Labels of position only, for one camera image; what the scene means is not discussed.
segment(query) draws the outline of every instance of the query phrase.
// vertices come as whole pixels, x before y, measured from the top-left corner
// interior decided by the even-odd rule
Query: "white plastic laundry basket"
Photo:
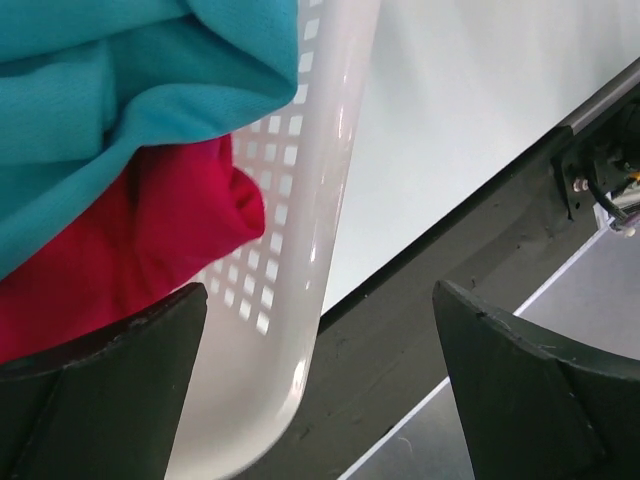
[[[235,135],[265,236],[198,275],[205,331],[167,479],[230,477],[291,422],[320,319],[380,0],[300,0],[300,88]]]

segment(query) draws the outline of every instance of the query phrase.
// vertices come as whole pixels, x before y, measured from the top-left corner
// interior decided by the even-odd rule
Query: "teal fabric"
[[[297,0],[2,0],[0,279],[138,147],[219,137],[288,103],[296,17]]]

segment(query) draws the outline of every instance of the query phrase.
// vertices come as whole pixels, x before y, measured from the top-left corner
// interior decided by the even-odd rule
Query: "cable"
[[[624,213],[616,204],[614,204],[609,199],[609,197],[607,197],[604,194],[602,190],[600,190],[600,187],[595,181],[592,172],[593,171],[590,171],[587,174],[587,182],[589,185],[589,191],[593,195],[593,198],[595,198],[596,202],[598,202],[598,204],[602,208],[604,208],[609,215],[611,215],[613,218],[615,218],[616,220],[624,224],[624,222],[627,221],[629,216],[626,213]]]

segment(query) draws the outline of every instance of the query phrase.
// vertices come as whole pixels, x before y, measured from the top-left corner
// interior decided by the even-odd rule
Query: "screw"
[[[573,191],[576,193],[586,192],[589,190],[589,181],[584,178],[576,178],[573,181]]]

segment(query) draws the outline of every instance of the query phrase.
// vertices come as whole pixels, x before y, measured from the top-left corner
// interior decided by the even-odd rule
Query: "red cloth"
[[[134,314],[264,233],[231,137],[138,150],[80,217],[0,282],[0,363]]]

